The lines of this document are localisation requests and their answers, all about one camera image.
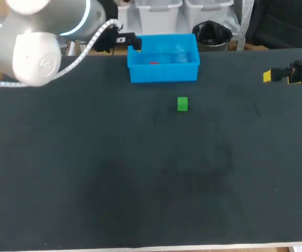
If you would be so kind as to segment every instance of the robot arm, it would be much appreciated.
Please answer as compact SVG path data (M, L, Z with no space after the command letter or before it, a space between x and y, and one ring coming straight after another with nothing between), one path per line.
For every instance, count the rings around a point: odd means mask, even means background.
M111 2L107 9L97 0L6 1L11 12L0 17L0 71L29 86L42 86L61 76L57 75L61 53L56 35L91 45L106 28L119 24L114 19L106 22L107 13L110 18L118 15L113 0L101 0Z

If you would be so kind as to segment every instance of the blue plastic bin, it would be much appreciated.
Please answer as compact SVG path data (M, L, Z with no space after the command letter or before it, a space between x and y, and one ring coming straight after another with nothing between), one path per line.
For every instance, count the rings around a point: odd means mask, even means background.
M142 50L128 48L132 83L196 81L200 55L194 34L149 35Z

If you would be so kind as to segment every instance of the cable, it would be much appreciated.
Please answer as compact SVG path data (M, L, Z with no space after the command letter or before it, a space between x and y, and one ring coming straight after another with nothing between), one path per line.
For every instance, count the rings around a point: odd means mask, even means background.
M110 26L115 25L119 29L122 27L122 24L117 20L117 19L110 19L106 21L95 33L95 35L92 37L90 42L88 43L86 49L81 53L78 58L71 63L68 67L66 67L64 70L56 74L53 78L53 80L56 80L57 78L62 77L63 75L66 75L70 71L72 71L75 67L77 67L81 61L89 54L90 50L92 49L93 45L96 43L98 40L99 36ZM20 82L7 82L7 81L0 81L0 87L5 87L5 88L23 88L23 87L29 87L27 84L20 83Z

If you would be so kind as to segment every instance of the green cube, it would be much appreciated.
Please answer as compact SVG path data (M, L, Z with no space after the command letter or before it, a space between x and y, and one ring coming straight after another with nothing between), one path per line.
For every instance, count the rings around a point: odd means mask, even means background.
M188 111L188 97L178 97L178 111Z

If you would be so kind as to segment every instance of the black table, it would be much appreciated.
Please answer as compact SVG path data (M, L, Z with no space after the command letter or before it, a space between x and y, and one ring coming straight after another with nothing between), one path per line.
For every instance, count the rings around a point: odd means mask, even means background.
M213 52L196 83L134 85L88 57L1 89L0 251L302 242L302 85L262 83L294 60Z

